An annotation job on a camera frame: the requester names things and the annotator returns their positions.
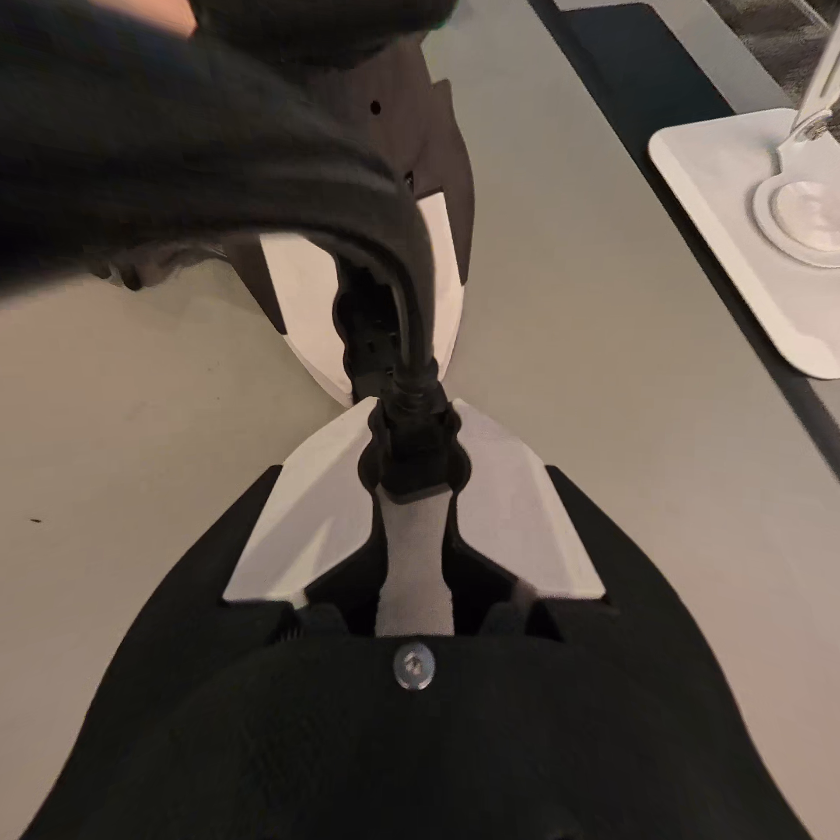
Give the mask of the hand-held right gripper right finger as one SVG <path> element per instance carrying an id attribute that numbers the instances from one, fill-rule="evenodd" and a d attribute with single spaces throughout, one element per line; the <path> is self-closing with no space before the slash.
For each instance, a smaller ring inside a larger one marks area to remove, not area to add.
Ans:
<path id="1" fill-rule="evenodd" d="M 542 459 L 464 400 L 451 406 L 446 583 L 454 602 L 601 600 L 606 588 Z"/>

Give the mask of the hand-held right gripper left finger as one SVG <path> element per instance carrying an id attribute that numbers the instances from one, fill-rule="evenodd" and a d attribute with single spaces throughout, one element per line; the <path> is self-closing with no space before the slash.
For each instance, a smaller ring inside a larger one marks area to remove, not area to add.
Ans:
<path id="1" fill-rule="evenodd" d="M 361 474 L 378 405 L 363 399 L 287 458 L 224 590 L 226 603 L 358 607 L 379 594 L 384 523 L 375 479 Z"/>

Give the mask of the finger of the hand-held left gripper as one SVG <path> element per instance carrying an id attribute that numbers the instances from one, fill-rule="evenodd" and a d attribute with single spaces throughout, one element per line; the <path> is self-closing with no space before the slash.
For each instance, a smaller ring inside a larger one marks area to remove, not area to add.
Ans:
<path id="1" fill-rule="evenodd" d="M 335 326 L 339 294 L 335 260 L 326 250 L 296 234 L 259 238 L 291 351 L 316 383 L 344 407 L 354 403 L 344 368 L 344 343 Z"/>
<path id="2" fill-rule="evenodd" d="M 465 292 L 460 281 L 445 194 L 438 191 L 421 198 L 418 208 L 427 227 L 434 256 L 434 357 L 438 369 L 446 370 L 459 334 Z"/>

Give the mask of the black power plug with cable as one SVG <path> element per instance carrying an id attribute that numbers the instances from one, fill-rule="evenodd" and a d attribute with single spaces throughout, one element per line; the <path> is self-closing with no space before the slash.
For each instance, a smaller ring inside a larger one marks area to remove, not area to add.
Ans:
<path id="1" fill-rule="evenodd" d="M 305 88 L 456 2 L 2 2 L 2 293 L 143 274 L 226 238 L 301 235 L 390 289 L 399 345 L 374 410 L 393 498 L 445 483 L 434 259 L 414 197 Z"/>

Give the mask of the white stand with flat base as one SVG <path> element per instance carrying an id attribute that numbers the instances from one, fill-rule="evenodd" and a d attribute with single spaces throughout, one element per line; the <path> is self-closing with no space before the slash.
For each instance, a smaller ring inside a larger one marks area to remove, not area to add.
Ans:
<path id="1" fill-rule="evenodd" d="M 680 124 L 647 152 L 782 357 L 839 376 L 838 12 L 799 105 Z"/>

